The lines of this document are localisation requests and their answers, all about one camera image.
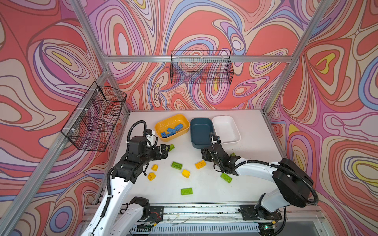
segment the yellow lego brick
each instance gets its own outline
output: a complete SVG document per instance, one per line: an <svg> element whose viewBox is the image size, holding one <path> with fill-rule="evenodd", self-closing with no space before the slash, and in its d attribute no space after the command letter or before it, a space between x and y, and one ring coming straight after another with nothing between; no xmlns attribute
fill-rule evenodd
<svg viewBox="0 0 378 236"><path fill-rule="evenodd" d="M147 178L152 181L154 178L156 177L156 175L154 173L149 173L149 175L147 176Z"/></svg>
<svg viewBox="0 0 378 236"><path fill-rule="evenodd" d="M204 167L206 165L206 162L204 160L200 161L199 163L197 163L195 165L195 167L197 167L197 169L201 169L202 167Z"/></svg>
<svg viewBox="0 0 378 236"><path fill-rule="evenodd" d="M189 178L190 172L184 169L184 171L181 173L185 178Z"/></svg>
<svg viewBox="0 0 378 236"><path fill-rule="evenodd" d="M158 165L153 165L151 169L152 169L153 171L157 171L158 168L159 168Z"/></svg>

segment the vented metal panel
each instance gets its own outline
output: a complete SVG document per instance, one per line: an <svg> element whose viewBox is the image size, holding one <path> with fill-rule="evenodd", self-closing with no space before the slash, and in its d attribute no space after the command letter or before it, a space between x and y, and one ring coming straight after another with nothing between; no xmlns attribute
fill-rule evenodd
<svg viewBox="0 0 378 236"><path fill-rule="evenodd" d="M171 234L171 233L258 233L258 223L212 223L212 224L158 224L151 229L137 230L136 225L130 231L132 234Z"/></svg>

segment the green lego brick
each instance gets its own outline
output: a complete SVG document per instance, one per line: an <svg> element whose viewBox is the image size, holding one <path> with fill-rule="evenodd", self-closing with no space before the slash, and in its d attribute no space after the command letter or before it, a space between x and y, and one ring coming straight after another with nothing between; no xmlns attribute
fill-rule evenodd
<svg viewBox="0 0 378 236"><path fill-rule="evenodd" d="M173 162L172 167L175 169L181 170L183 168L183 165L177 162Z"/></svg>
<svg viewBox="0 0 378 236"><path fill-rule="evenodd" d="M232 178L229 177L228 175L226 175L225 173L221 174L222 179L224 179L225 181L227 181L228 183L231 183L231 180Z"/></svg>
<svg viewBox="0 0 378 236"><path fill-rule="evenodd" d="M182 188L181 189L181 195L189 195L193 194L192 188Z"/></svg>
<svg viewBox="0 0 378 236"><path fill-rule="evenodd" d="M175 148L175 146L173 144L169 145L169 151L168 152L172 151L174 148Z"/></svg>

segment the dark blue bowl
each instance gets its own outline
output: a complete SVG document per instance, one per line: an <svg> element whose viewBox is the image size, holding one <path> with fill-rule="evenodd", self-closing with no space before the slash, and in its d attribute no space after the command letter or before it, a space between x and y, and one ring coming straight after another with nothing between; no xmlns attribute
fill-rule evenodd
<svg viewBox="0 0 378 236"><path fill-rule="evenodd" d="M190 121L190 137L194 148L209 147L211 145L210 132L215 133L209 118L194 118Z"/></svg>

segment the colorful patterned wall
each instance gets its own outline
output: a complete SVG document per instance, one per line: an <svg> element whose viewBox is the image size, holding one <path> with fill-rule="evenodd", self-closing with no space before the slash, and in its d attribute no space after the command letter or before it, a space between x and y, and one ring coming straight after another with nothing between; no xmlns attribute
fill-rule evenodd
<svg viewBox="0 0 378 236"><path fill-rule="evenodd" d="M85 4L105 54L170 55L230 49L232 55L291 55L317 0L92 0ZM235 63L231 85L172 84L170 63L111 63L132 110L261 109L284 68Z"/></svg>
<svg viewBox="0 0 378 236"><path fill-rule="evenodd" d="M335 0L269 112L335 235L378 235L378 2Z"/></svg>
<svg viewBox="0 0 378 236"><path fill-rule="evenodd" d="M84 211L95 200L99 185L122 131L121 113L105 152L79 151L69 145L62 152L12 236L79 233Z"/></svg>
<svg viewBox="0 0 378 236"><path fill-rule="evenodd" d="M0 216L102 69L69 0L0 0ZM67 145L13 232L72 235L109 155Z"/></svg>
<svg viewBox="0 0 378 236"><path fill-rule="evenodd" d="M172 84L170 63L112 63L130 110L260 109L284 63L234 63L230 85Z"/></svg>

